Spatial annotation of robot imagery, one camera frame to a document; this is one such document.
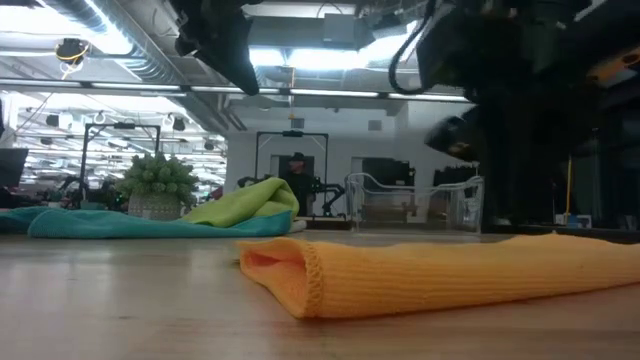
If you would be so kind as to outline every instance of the orange cloth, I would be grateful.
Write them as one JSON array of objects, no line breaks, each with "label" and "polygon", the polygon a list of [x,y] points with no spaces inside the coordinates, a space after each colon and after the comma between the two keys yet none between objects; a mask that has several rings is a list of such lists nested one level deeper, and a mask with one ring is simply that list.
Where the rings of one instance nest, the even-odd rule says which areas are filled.
[{"label": "orange cloth", "polygon": [[297,318],[490,304],[640,282],[640,245],[562,235],[496,244],[240,242],[245,275]]}]

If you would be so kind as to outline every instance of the wooden table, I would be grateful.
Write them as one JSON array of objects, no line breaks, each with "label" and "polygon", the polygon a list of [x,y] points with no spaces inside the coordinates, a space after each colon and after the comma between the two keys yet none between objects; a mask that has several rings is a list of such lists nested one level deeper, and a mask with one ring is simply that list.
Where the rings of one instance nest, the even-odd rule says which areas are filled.
[{"label": "wooden table", "polygon": [[[416,240],[301,236],[373,245]],[[0,359],[640,359],[640,286],[301,322],[246,279],[235,256],[232,241],[221,239],[0,237]]]}]

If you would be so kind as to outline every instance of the ceiling duct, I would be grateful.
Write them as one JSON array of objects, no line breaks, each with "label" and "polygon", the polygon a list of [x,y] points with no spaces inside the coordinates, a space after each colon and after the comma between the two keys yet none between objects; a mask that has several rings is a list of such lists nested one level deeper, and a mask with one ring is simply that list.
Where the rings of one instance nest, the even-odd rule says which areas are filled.
[{"label": "ceiling duct", "polygon": [[[123,67],[143,82],[162,84],[184,84],[185,77],[167,59],[162,51],[151,41],[145,31],[114,0],[39,0],[42,4],[56,10],[68,20],[82,24],[94,35],[126,38],[132,45],[127,54],[134,60],[117,60]],[[206,131],[225,132],[229,124],[196,94],[174,98],[190,111]],[[209,121],[213,117],[216,123]]]}]

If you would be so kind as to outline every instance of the teal cloth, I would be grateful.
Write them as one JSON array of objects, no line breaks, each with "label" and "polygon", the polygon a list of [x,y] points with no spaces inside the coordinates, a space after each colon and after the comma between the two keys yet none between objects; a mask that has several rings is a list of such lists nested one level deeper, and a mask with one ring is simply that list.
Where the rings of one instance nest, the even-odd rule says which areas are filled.
[{"label": "teal cloth", "polygon": [[176,220],[147,220],[112,211],[63,210],[47,207],[15,209],[0,213],[4,232],[26,232],[34,238],[217,238],[278,236],[289,232],[291,211],[256,216],[228,228]]}]

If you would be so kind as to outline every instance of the yellow pole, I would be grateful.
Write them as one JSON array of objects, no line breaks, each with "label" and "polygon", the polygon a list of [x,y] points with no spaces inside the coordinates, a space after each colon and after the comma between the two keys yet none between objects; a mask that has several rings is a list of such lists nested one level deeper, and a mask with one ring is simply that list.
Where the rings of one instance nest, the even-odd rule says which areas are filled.
[{"label": "yellow pole", "polygon": [[569,155],[569,168],[567,170],[567,210],[564,212],[564,224],[569,225],[569,214],[571,211],[571,178],[573,175],[573,159]]}]

